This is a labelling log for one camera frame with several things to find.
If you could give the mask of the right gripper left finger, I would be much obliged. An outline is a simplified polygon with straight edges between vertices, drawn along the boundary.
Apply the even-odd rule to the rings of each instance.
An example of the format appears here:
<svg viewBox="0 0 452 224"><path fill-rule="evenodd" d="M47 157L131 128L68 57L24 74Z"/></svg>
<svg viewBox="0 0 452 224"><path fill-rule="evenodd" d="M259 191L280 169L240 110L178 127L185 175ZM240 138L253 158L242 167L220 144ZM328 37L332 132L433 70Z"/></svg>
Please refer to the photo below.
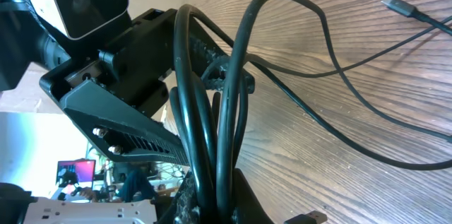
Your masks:
<svg viewBox="0 0 452 224"><path fill-rule="evenodd" d="M188 172L174 197L161 196L155 200L156 224L205 224L211 222L212 209L206 211L198 205L196 182L197 179L193 172Z"/></svg>

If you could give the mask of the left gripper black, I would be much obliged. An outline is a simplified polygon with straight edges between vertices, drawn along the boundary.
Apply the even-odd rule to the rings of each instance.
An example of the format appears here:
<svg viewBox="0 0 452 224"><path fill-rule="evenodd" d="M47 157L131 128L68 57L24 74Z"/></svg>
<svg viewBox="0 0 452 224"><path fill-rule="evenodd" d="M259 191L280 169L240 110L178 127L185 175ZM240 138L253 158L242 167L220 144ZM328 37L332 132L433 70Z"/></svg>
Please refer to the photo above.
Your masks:
<svg viewBox="0 0 452 224"><path fill-rule="evenodd" d="M131 28L96 49L90 60L70 59L40 79L40 87L102 154L114 162L162 161L188 165L181 140L149 118L168 100L163 79L174 68L177 11L151 9ZM234 40L214 23L204 23L229 46ZM230 56L223 51L202 70L208 90L223 91ZM255 78L244 71L248 94Z"/></svg>

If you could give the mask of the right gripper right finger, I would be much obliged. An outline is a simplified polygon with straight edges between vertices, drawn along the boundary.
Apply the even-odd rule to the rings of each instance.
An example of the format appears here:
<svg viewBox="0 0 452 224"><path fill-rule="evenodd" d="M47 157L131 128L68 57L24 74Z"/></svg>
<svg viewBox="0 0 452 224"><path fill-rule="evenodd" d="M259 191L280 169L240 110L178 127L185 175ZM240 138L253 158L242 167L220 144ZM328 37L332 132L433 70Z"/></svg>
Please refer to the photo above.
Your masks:
<svg viewBox="0 0 452 224"><path fill-rule="evenodd" d="M238 168L233 170L232 191L232 222L234 224L273 224L273 221L259 203L243 172Z"/></svg>

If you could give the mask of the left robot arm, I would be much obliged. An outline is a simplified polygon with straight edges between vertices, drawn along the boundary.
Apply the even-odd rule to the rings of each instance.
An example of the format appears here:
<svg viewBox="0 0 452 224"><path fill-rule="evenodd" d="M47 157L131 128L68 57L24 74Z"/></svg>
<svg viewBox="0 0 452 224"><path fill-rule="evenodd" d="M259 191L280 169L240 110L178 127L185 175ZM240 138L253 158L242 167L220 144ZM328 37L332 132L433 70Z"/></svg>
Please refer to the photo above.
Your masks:
<svg viewBox="0 0 452 224"><path fill-rule="evenodd" d="M254 78L239 72L238 108L225 97L233 70L213 41L229 37L197 8L150 9L129 0L1 0L1 89L9 112L63 112L118 162L188 164L201 221L265 218L235 167Z"/></svg>

